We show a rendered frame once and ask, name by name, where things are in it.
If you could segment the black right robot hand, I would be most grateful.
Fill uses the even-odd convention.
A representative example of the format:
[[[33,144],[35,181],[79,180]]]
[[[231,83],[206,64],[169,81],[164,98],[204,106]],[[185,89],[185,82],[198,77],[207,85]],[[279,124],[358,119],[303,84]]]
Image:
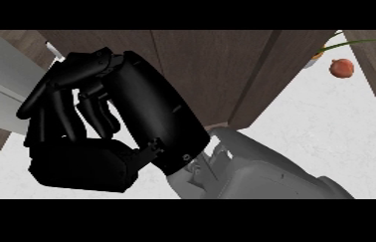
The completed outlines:
[[[209,135],[167,80],[132,51],[70,53],[20,105],[29,173],[48,187],[123,192],[153,164],[173,176]]]

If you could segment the dark brown wooden cabinet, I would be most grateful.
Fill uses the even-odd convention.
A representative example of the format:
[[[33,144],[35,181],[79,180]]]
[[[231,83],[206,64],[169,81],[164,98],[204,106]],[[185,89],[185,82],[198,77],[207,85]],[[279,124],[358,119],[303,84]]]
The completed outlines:
[[[331,30],[44,30],[63,54],[136,52],[204,126],[246,128],[306,65]]]

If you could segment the pale grey appliance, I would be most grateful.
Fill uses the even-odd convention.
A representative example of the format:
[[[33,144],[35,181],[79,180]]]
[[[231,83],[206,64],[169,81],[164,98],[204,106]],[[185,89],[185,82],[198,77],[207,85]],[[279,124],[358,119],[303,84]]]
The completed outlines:
[[[16,112],[52,58],[52,53],[42,48],[41,64],[36,64],[0,38],[0,128],[18,134],[26,132],[27,121],[16,118]]]

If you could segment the orange and white object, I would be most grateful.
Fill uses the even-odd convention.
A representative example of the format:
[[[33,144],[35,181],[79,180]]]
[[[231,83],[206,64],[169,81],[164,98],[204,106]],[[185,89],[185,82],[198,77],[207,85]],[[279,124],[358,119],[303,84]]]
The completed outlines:
[[[302,69],[308,69],[308,68],[313,65],[313,63],[318,61],[319,57],[322,56],[322,53],[324,53],[324,52],[319,52],[319,53],[316,53],[316,54],[310,57],[310,59],[309,59],[309,61],[308,61],[308,63],[305,64],[305,66],[303,66]]]

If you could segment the red round fruit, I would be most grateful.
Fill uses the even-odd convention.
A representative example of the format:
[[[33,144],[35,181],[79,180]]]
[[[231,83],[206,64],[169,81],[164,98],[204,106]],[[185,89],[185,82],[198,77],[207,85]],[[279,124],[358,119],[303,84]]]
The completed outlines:
[[[350,78],[353,74],[352,62],[347,59],[333,60],[328,67],[328,72],[338,79]]]

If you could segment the green plant stalk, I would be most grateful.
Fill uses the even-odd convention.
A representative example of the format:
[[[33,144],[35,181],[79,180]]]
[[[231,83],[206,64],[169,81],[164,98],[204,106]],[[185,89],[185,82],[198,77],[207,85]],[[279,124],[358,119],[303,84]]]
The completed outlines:
[[[327,47],[319,48],[319,49],[316,50],[315,54],[324,53],[325,51],[328,51],[328,50],[331,50],[331,49],[336,49],[336,48],[338,48],[338,47],[341,47],[341,46],[355,45],[355,44],[368,43],[368,42],[376,42],[376,39],[355,40],[355,41],[347,41],[347,42],[334,44],[334,45],[331,45],[331,46],[327,46]]]

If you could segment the brown wooden panel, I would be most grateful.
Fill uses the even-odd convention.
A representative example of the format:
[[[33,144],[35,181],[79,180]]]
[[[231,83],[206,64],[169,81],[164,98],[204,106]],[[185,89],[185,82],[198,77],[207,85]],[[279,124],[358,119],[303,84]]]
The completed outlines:
[[[355,41],[350,51],[376,96],[376,30],[344,30],[343,36],[347,42]]]

